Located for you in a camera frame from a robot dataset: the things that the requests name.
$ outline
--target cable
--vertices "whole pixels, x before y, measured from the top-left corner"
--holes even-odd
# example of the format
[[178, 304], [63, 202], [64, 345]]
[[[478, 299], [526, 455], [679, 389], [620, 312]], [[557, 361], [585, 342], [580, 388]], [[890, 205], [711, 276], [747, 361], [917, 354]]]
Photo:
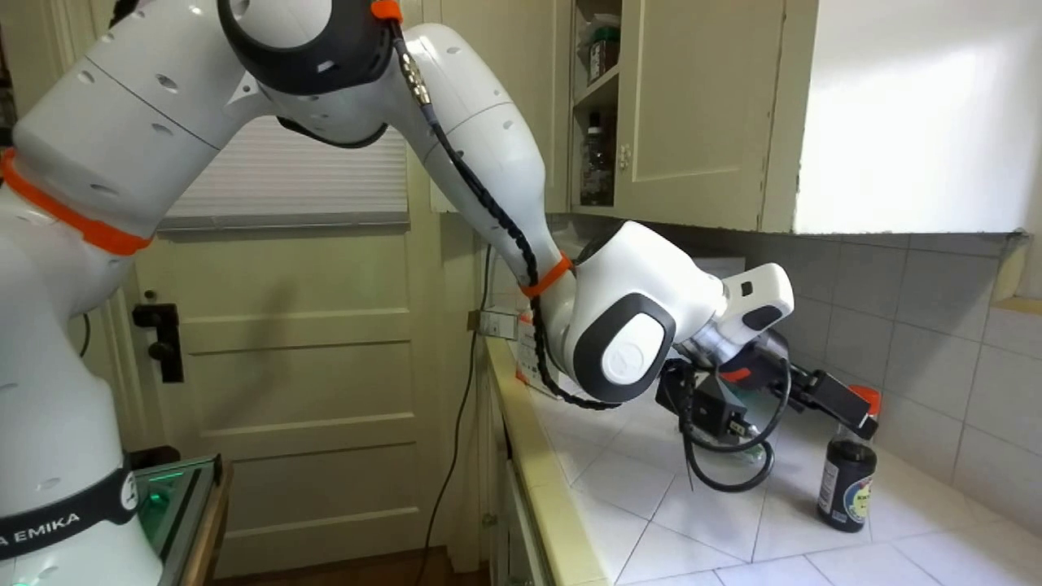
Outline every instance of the cable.
[[79, 345], [79, 354], [89, 354], [92, 340], [94, 340], [94, 324], [92, 324], [92, 317], [86, 312], [86, 342]]
[[[487, 291], [491, 291], [491, 246], [485, 246], [485, 276], [482, 276], [478, 317], [487, 306]], [[452, 485], [452, 475], [457, 475], [457, 467], [459, 467], [463, 410], [467, 410], [471, 385], [475, 385], [478, 340], [482, 340], [478, 330], [471, 330], [469, 350], [467, 350], [467, 388], [463, 388], [463, 396], [459, 396], [459, 407], [457, 407], [457, 422], [452, 422], [452, 459], [449, 459], [446, 480], [443, 480], [443, 485], [441, 485], [441, 492], [432, 497], [431, 519], [425, 519], [423, 557], [419, 557], [419, 571], [416, 571], [416, 578], [412, 578], [416, 586], [423, 583], [435, 515], [443, 509], [443, 497], [446, 497], [446, 492]]]

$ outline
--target tiled countertop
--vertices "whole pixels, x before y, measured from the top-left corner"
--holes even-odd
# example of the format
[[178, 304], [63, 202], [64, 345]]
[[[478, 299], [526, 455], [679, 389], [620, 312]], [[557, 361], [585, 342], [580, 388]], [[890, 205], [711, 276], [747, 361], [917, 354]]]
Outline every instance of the tiled countertop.
[[1042, 583], [1042, 538], [881, 448], [870, 523], [822, 523], [831, 422], [817, 414], [786, 414], [766, 485], [719, 495], [691, 480], [676, 421], [652, 393], [593, 414], [525, 388], [508, 342], [487, 357], [559, 586]]

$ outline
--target door handle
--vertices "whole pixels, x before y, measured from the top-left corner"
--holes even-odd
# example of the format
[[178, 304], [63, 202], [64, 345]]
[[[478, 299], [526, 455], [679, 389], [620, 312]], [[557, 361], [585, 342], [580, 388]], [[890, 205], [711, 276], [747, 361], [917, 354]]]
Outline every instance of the door handle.
[[153, 293], [130, 312], [136, 330], [155, 330], [155, 342], [145, 347], [161, 361], [167, 385], [185, 382], [182, 336], [175, 304], [155, 304]]

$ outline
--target tile wall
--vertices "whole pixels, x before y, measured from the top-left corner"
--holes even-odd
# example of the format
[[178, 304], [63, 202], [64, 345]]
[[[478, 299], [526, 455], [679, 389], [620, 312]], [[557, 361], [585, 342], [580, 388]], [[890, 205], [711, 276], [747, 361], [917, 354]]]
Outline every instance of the tile wall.
[[885, 448], [1042, 533], [1042, 317], [990, 306], [1004, 238], [660, 230], [695, 256], [778, 259], [795, 357], [878, 388]]

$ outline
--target wall cabinet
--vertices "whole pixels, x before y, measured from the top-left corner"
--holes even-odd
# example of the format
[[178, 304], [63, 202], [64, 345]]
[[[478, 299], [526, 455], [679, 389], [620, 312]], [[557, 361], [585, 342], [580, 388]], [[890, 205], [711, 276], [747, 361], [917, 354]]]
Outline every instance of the wall cabinet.
[[452, 25], [494, 70], [526, 121], [546, 163], [546, 210], [570, 210], [568, 202], [568, 24], [559, 0], [441, 0], [425, 18]]
[[[620, 16], [620, 64], [588, 77], [588, 30]], [[788, 2], [577, 0], [574, 195], [577, 210], [716, 227], [761, 227], [776, 174]], [[611, 185], [593, 189], [588, 144], [611, 144]]]
[[[570, 56], [570, 202], [580, 216], [801, 233], [1016, 230], [1030, 222], [1042, 113], [1022, 104], [1042, 102], [1042, 25], [1022, 24], [1039, 24], [1042, 5], [570, 5], [580, 49]], [[588, 77], [585, 39], [608, 18], [620, 64]], [[986, 36], [969, 36], [975, 24], [986, 24]], [[608, 179], [588, 163], [596, 141], [608, 144]]]

